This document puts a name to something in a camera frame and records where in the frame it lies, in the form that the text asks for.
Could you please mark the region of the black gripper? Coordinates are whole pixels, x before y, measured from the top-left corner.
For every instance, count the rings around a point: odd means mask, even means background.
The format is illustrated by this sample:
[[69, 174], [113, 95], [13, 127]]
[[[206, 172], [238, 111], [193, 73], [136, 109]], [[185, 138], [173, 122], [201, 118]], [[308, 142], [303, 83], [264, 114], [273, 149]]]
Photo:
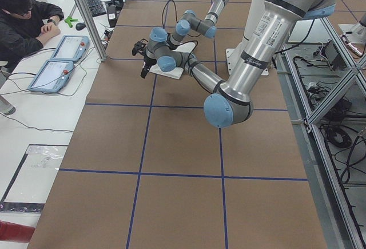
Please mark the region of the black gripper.
[[144, 67], [141, 70], [141, 78], [145, 79], [148, 73], [150, 72], [150, 68], [156, 64], [156, 59], [150, 58], [148, 56], [144, 57]]

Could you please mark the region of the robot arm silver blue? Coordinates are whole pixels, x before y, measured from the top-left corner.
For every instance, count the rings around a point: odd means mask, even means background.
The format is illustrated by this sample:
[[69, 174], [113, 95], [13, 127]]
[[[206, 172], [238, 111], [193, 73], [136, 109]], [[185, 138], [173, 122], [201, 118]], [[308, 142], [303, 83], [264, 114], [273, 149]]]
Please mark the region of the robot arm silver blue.
[[214, 127], [223, 128], [250, 118], [253, 112], [250, 92], [271, 59], [288, 40], [295, 24], [301, 20], [331, 15], [335, 0], [264, 0], [264, 11], [246, 46], [239, 51], [227, 80], [206, 68], [192, 53], [179, 52], [178, 47], [190, 31], [207, 38], [216, 34], [218, 17], [229, 0], [213, 0], [205, 19], [187, 10], [177, 22], [174, 32], [161, 27], [151, 30], [146, 44], [135, 45], [133, 54], [144, 58], [141, 77], [153, 65], [170, 73], [186, 70], [209, 96], [204, 102], [204, 115]]
[[193, 10], [185, 10], [182, 16], [177, 19], [174, 30], [168, 34], [167, 43], [170, 49], [178, 48], [191, 31], [195, 31], [206, 38], [214, 38], [218, 18], [228, 1], [211, 0], [207, 13], [200, 17]]

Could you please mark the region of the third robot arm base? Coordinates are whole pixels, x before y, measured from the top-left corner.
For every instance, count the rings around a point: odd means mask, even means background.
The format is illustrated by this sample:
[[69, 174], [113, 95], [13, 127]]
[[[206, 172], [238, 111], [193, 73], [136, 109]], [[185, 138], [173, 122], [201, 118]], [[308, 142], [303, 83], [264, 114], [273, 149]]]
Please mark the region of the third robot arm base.
[[365, 43], [365, 14], [361, 17], [357, 24], [339, 24], [341, 38], [345, 38], [347, 42], [355, 44]]

